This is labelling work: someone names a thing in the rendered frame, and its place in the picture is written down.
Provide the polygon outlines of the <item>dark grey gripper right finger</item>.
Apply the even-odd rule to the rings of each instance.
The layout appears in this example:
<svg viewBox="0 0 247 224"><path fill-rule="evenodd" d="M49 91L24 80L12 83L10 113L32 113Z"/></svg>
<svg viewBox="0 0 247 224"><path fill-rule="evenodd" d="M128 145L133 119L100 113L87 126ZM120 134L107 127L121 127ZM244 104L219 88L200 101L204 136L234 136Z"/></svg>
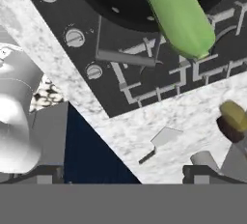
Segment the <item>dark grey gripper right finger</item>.
<svg viewBox="0 0 247 224"><path fill-rule="evenodd" d="M241 183L239 180L222 176L206 165L184 165L183 183Z"/></svg>

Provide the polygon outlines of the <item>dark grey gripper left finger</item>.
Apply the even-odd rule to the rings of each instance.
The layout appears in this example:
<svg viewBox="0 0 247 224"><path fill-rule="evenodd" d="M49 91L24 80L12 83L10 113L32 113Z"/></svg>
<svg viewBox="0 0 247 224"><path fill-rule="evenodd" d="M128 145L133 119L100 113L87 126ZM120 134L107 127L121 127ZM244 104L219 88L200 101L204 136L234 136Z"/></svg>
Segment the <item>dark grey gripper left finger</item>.
<svg viewBox="0 0 247 224"><path fill-rule="evenodd" d="M40 165L27 174L12 176L4 183L63 183L64 167L62 165Z"/></svg>

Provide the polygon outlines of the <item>grey metal spatula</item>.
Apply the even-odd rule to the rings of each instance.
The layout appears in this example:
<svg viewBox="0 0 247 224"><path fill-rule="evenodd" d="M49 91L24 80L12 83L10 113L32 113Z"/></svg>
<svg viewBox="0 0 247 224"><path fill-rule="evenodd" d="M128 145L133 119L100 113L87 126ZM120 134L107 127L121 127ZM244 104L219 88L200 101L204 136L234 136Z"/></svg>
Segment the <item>grey metal spatula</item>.
<svg viewBox="0 0 247 224"><path fill-rule="evenodd" d="M154 156L157 153L157 150L159 147L164 146L168 142L176 139L177 137L181 136L183 134L182 130L178 130L175 128L170 128L164 126L157 134L153 136L151 139L151 143L153 145L152 150L146 154L143 158L141 158L138 163L143 164L146 161L148 161L152 156Z"/></svg>

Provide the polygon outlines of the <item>pale grey cylinder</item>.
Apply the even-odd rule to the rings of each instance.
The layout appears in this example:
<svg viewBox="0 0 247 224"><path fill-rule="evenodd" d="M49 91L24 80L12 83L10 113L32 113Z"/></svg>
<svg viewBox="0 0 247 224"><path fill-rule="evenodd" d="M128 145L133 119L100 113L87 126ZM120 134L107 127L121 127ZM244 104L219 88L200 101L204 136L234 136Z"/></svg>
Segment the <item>pale grey cylinder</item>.
<svg viewBox="0 0 247 224"><path fill-rule="evenodd" d="M219 167L210 151L200 151L192 154L190 160L193 165L206 165L214 171L219 171Z"/></svg>

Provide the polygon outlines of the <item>dark blue cupboard front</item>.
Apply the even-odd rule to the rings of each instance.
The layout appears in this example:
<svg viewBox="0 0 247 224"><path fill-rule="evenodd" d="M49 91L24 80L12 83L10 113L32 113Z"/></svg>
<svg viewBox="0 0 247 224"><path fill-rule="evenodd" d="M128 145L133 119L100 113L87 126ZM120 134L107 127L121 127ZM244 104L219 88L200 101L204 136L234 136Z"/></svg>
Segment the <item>dark blue cupboard front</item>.
<svg viewBox="0 0 247 224"><path fill-rule="evenodd" d="M71 104L68 106L64 181L141 183Z"/></svg>

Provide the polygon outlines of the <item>yellow and brown food item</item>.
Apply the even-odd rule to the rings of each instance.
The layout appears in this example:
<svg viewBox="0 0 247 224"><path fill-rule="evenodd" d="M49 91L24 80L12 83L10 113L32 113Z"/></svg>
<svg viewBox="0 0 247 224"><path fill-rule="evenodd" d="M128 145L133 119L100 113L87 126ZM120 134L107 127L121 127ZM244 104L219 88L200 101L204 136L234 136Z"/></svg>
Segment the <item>yellow and brown food item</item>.
<svg viewBox="0 0 247 224"><path fill-rule="evenodd" d="M247 113L232 100L224 101L220 106L220 117L216 120L218 128L232 143L238 143L247 131Z"/></svg>

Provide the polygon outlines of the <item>black hob with grey grates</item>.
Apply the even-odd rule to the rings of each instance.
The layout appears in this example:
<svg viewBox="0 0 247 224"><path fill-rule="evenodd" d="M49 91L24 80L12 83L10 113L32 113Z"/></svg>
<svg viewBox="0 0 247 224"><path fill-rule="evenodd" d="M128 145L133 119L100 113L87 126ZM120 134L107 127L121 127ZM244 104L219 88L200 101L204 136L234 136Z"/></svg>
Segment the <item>black hob with grey grates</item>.
<svg viewBox="0 0 247 224"><path fill-rule="evenodd" d="M143 35L138 42L121 45L116 51L97 48L94 60L84 67L74 61L81 57L88 35L101 38L103 18L85 26L85 15L73 7L75 3L84 5L84 0L31 1L109 117L247 72L247 0L233 0L230 7L220 11L205 11L216 42L200 62L179 56L158 31L151 38ZM67 46L65 35L71 28L83 32L82 46ZM87 77L90 64L102 67L99 79Z"/></svg>

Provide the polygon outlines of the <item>green elongated vegetable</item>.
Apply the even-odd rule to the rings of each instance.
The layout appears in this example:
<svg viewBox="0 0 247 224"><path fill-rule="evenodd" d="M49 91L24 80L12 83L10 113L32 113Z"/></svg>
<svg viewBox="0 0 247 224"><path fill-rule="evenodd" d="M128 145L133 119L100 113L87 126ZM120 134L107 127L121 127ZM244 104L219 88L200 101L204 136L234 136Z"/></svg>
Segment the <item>green elongated vegetable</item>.
<svg viewBox="0 0 247 224"><path fill-rule="evenodd" d="M182 56L202 59L215 43L214 30L198 0L148 0L170 45Z"/></svg>

